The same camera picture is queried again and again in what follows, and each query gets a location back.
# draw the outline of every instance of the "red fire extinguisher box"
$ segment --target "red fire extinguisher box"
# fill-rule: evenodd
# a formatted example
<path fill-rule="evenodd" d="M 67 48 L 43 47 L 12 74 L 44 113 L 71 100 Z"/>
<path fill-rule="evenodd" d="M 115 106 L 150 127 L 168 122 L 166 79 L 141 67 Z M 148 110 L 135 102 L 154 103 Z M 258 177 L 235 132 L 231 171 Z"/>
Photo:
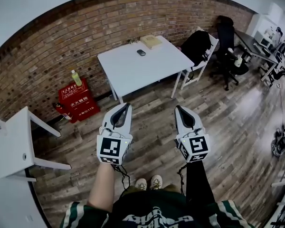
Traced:
<path fill-rule="evenodd" d="M 100 112 L 99 107 L 91 96 L 85 78 L 81 79 L 82 86 L 75 82 L 59 90 L 59 102 L 66 107 L 78 120 L 84 119 Z"/>

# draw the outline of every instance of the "white sneaker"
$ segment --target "white sneaker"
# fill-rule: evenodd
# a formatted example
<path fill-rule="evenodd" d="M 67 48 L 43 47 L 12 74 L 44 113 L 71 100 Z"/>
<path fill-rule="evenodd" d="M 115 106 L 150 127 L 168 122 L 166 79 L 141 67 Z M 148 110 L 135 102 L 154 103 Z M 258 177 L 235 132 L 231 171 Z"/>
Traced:
<path fill-rule="evenodd" d="M 162 188 L 162 177 L 160 175 L 154 175 L 151 178 L 150 190 L 157 190 Z"/>
<path fill-rule="evenodd" d="M 147 190 L 147 180 L 144 178 L 138 179 L 135 183 L 135 187 L 146 191 Z"/>

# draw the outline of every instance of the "black backpack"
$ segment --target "black backpack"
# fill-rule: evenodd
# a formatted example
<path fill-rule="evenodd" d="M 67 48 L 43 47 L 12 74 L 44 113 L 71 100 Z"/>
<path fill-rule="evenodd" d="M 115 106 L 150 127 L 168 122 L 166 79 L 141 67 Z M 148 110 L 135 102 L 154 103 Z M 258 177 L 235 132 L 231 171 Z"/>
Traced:
<path fill-rule="evenodd" d="M 209 34 L 205 31 L 197 30 L 181 45 L 181 52 L 194 62 L 196 67 L 201 61 L 208 60 L 206 50 L 210 48 Z"/>

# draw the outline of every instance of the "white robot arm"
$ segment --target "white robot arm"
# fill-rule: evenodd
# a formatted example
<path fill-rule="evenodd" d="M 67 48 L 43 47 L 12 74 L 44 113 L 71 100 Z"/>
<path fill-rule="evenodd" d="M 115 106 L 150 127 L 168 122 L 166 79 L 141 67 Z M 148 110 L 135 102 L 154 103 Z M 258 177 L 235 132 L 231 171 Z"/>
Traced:
<path fill-rule="evenodd" d="M 120 104 L 104 116 L 97 136 L 97 157 L 100 162 L 121 165 L 133 139 L 130 135 L 132 107 Z"/>
<path fill-rule="evenodd" d="M 177 148 L 186 162 L 203 160 L 210 152 L 209 135 L 205 133 L 199 115 L 183 106 L 176 106 Z"/>

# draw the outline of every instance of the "red fire extinguisher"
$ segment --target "red fire extinguisher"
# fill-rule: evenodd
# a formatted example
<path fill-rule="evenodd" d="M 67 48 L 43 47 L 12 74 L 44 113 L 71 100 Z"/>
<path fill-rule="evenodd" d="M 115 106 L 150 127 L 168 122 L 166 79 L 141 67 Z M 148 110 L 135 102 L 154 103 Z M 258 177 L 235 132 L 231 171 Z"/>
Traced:
<path fill-rule="evenodd" d="M 61 114 L 63 115 L 64 118 L 69 120 L 71 123 L 77 122 L 77 119 L 73 116 L 73 114 L 70 113 L 69 110 L 63 107 L 62 104 L 58 103 L 53 103 L 53 107 Z"/>

